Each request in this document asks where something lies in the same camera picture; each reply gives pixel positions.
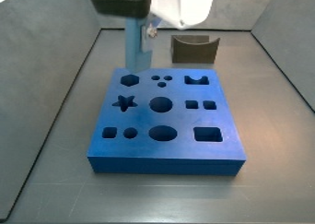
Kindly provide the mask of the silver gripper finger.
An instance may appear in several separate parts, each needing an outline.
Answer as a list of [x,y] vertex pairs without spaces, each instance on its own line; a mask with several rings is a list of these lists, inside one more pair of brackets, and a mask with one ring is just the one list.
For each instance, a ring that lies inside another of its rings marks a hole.
[[149,52],[152,50],[152,41],[157,37],[157,27],[160,25],[161,19],[153,15],[148,14],[144,24],[141,25],[141,51]]

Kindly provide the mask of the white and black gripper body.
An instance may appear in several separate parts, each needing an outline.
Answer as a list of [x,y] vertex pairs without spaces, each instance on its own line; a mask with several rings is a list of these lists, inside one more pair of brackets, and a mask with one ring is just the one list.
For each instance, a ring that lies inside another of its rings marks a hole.
[[212,0],[91,0],[99,13],[128,18],[157,16],[176,29],[202,23],[211,11]]

